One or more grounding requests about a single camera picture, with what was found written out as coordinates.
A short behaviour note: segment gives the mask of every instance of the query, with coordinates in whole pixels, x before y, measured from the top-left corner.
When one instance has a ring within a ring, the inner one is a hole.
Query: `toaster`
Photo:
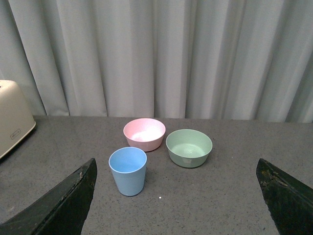
[[[0,80],[0,158],[27,136],[35,125],[18,84]]]

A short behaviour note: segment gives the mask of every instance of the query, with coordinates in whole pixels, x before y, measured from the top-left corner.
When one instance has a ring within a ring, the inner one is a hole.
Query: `speckled countertop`
[[[0,223],[13,217],[90,158],[98,177],[82,235],[277,235],[255,169],[264,158],[313,187],[313,124],[159,119],[162,145],[147,153],[146,181],[134,197],[119,193],[108,159],[128,146],[134,118],[35,117],[31,134],[0,160]],[[175,165],[165,138],[195,129],[213,141],[207,161]]]

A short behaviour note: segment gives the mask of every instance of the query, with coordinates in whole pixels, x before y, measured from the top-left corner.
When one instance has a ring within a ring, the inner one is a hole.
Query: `blue cup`
[[[109,158],[109,165],[118,190],[125,196],[139,194],[145,183],[147,155],[135,147],[116,150]]]

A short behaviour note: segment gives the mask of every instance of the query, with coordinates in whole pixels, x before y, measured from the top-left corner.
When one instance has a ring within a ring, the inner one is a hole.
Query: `white curtain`
[[[0,0],[34,115],[313,121],[312,0]]]

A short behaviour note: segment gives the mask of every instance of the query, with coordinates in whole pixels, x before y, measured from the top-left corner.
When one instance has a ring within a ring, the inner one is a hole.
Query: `label on appliance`
[[[20,129],[17,129],[12,135],[10,135],[11,139],[13,140],[16,136],[18,136],[21,133]]]

